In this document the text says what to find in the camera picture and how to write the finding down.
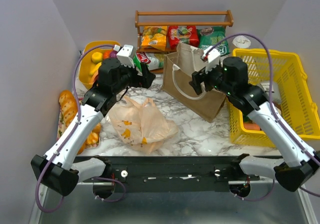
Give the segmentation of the burlap tote bag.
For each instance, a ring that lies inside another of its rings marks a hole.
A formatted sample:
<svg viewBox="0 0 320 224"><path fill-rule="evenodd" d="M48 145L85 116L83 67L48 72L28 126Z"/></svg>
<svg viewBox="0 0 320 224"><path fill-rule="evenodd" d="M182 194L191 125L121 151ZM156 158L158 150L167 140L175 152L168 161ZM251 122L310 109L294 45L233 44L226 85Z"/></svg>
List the burlap tote bag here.
<svg viewBox="0 0 320 224"><path fill-rule="evenodd" d="M174 97L207 122L212 122L224 105L226 96L216 90L196 94L190 81L192 74L206 66L201 60L204 51L185 43L177 45L176 52L164 56L162 90Z"/></svg>

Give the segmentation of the green Real chips bag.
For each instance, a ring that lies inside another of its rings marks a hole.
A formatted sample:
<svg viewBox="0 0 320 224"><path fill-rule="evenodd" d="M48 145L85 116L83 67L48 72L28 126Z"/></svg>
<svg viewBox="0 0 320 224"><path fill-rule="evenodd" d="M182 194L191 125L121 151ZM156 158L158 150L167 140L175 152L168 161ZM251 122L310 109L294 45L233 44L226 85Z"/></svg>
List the green Real chips bag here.
<svg viewBox="0 0 320 224"><path fill-rule="evenodd" d="M210 46L216 45L226 37L226 29L222 26L212 26L197 30L199 44L198 48L205 50ZM219 44L216 49L220 52L221 56L230 54L229 44L227 41Z"/></svg>

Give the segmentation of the red chips bag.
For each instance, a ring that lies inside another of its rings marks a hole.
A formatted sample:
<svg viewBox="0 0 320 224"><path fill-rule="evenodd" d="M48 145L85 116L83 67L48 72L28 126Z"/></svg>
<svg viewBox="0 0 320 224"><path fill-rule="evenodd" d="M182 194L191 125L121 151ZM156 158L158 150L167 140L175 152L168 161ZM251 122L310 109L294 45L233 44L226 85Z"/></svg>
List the red chips bag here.
<svg viewBox="0 0 320 224"><path fill-rule="evenodd" d="M199 45L196 26L169 26L167 30L167 39L171 49L176 49L179 43L188 44L194 47L198 47Z"/></svg>

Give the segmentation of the orange plastic grocery bag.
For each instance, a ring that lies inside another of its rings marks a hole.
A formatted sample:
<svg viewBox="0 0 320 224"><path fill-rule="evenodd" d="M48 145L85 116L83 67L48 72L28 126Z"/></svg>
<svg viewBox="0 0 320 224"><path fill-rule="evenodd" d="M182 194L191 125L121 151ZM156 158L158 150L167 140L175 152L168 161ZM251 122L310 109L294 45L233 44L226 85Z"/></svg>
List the orange plastic grocery bag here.
<svg viewBox="0 0 320 224"><path fill-rule="evenodd" d="M154 100L140 104L124 97L125 104L115 104L108 112L110 122L119 138L134 150L150 154L179 131L172 120L164 117Z"/></svg>

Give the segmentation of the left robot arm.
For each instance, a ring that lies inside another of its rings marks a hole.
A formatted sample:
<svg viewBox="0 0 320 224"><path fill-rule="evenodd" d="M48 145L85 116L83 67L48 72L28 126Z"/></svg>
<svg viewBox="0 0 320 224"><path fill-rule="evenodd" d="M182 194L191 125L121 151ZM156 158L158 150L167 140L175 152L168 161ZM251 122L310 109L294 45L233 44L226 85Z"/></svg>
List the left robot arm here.
<svg viewBox="0 0 320 224"><path fill-rule="evenodd" d="M43 156L33 157L31 167L38 182L66 197L77 183L110 172L111 163L106 158L94 156L75 163L75 157L94 127L116 104L117 95L130 87L148 89L155 77L144 63L138 70L122 65L118 59L104 60L69 127Z"/></svg>

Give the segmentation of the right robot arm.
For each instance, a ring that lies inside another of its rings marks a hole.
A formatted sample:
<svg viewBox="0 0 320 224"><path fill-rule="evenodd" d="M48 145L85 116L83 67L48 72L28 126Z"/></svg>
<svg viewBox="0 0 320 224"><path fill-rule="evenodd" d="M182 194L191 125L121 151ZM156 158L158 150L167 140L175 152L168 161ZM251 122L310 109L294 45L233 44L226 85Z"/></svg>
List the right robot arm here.
<svg viewBox="0 0 320 224"><path fill-rule="evenodd" d="M229 102L264 131L282 155L280 159L243 154L232 164L234 173L257 175L277 180L290 192L296 191L320 167L320 154L304 142L276 113L265 92L248 81L248 66L239 57L219 59L201 57L207 64L192 74L190 85L196 94L216 89Z"/></svg>

